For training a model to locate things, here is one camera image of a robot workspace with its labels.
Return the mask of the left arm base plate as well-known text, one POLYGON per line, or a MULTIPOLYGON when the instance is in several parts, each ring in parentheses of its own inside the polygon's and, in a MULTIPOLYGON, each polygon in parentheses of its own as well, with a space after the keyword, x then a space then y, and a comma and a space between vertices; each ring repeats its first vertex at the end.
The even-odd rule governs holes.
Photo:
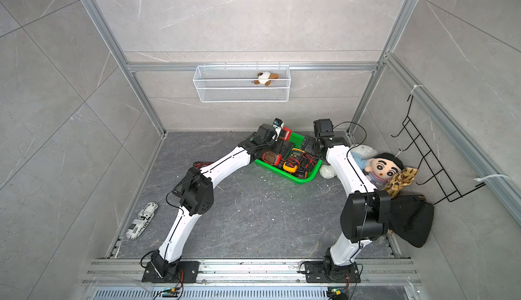
POLYGON ((173 263, 149 262, 142 275, 141 282, 150 283, 195 283, 200 262, 175 261, 173 263))

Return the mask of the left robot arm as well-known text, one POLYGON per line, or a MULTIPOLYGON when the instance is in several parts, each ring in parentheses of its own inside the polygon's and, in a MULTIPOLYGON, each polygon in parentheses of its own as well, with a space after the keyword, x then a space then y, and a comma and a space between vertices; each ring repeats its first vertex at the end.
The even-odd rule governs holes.
POLYGON ((179 197, 178 214, 164 242, 150 252, 143 282, 169 282, 178 276, 185 243, 199 218, 214 204, 214 188, 235 171, 261 158, 278 141, 283 128, 284 122, 278 118, 272 124, 262 124, 226 156, 201 169, 188 169, 171 191, 179 197))

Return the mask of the dark green multimeter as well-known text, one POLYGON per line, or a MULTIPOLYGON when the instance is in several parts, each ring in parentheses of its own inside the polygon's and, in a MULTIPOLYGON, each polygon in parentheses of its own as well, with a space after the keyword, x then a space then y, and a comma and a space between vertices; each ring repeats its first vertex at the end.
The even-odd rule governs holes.
POLYGON ((205 168, 210 165, 212 165, 212 162, 194 162, 193 163, 193 167, 197 168, 198 170, 201 170, 202 168, 205 168))

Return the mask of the small black multimeter with leads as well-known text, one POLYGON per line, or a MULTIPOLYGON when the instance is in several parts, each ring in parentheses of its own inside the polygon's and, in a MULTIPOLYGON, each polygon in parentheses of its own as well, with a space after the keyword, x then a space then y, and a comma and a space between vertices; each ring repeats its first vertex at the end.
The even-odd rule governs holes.
POLYGON ((300 167, 297 170, 300 179, 307 179, 315 170, 318 160, 313 153, 304 153, 300 160, 300 167))

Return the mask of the red multimeter case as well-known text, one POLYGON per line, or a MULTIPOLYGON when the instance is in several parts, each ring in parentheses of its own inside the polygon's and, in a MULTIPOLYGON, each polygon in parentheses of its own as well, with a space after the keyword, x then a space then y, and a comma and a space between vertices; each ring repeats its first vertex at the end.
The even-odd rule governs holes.
POLYGON ((292 130, 283 128, 277 141, 263 154, 262 160, 272 166, 279 166, 288 156, 294 144, 289 141, 292 130))

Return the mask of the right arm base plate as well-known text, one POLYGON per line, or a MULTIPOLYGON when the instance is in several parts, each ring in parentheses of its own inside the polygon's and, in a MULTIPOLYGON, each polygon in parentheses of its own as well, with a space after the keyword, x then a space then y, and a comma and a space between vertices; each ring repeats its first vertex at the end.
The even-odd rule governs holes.
POLYGON ((301 263, 299 271, 305 275, 306 282, 311 284, 355 284, 361 281, 357 263, 348 266, 336 266, 332 263, 305 261, 301 263))

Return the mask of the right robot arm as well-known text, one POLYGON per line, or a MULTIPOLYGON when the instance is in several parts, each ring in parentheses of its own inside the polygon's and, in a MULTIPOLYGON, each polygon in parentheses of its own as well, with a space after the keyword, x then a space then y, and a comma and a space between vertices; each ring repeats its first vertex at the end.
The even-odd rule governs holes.
POLYGON ((355 271, 355 258, 371 242, 387 233, 391 199, 377 187, 358 165, 358 155, 345 138, 337 137, 330 119, 313 122, 313 154, 336 172, 347 195, 340 216, 341 234, 324 256, 324 273, 355 271))

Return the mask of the yellow multimeter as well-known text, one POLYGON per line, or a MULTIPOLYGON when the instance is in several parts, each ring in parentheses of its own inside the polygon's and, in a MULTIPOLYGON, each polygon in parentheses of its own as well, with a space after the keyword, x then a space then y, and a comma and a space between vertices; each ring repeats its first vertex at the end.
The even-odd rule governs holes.
POLYGON ((283 170, 289 172, 290 174, 297 172, 301 167, 301 161, 304 158, 304 155, 304 151, 293 148, 287 158, 284 160, 283 170))

